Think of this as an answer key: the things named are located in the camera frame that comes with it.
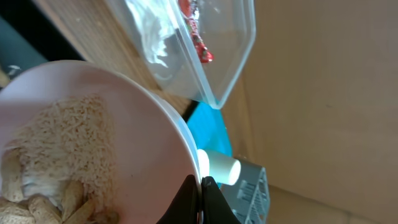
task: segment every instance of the red object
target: red object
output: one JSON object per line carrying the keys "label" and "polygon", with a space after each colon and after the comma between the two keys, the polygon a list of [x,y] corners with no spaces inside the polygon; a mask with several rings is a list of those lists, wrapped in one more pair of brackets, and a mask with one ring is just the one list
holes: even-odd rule
{"label": "red object", "polygon": [[214,59],[213,54],[207,49],[203,39],[200,37],[198,29],[198,17],[199,10],[196,0],[178,0],[180,9],[184,15],[185,23],[189,29],[193,45],[197,50],[201,63],[208,63]]}

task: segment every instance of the gray basket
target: gray basket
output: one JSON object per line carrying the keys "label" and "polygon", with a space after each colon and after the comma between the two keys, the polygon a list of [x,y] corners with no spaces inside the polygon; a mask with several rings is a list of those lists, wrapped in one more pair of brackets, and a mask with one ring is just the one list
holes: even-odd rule
{"label": "gray basket", "polygon": [[241,223],[265,223],[271,202],[266,169],[247,161],[239,161],[242,169],[237,183],[233,186],[222,185],[221,191]]}

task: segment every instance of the white bowl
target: white bowl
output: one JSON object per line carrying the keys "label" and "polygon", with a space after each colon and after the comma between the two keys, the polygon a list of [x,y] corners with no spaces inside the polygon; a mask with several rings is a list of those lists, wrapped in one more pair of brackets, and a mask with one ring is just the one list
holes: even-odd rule
{"label": "white bowl", "polygon": [[0,156],[13,132],[38,111],[89,93],[107,101],[115,122],[120,224],[158,221],[189,174],[200,190],[197,149],[171,106],[124,75],[86,62],[43,64],[0,92]]}

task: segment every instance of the dark gray surface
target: dark gray surface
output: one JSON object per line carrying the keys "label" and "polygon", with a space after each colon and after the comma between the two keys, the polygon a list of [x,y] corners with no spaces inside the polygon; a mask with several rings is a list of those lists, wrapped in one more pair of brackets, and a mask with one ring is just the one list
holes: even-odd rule
{"label": "dark gray surface", "polygon": [[[10,78],[24,70],[47,62],[22,36],[0,17],[0,66]],[[20,70],[12,69],[16,65]]]}

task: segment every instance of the wooden table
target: wooden table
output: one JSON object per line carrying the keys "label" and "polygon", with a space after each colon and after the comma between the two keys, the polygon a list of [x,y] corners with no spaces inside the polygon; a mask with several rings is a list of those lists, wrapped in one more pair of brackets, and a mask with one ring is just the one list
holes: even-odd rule
{"label": "wooden table", "polygon": [[[103,0],[34,0],[81,56],[121,72],[155,91],[183,114],[190,100],[159,90],[121,26]],[[243,80],[240,79],[222,109],[235,156],[253,161],[251,124]]]}

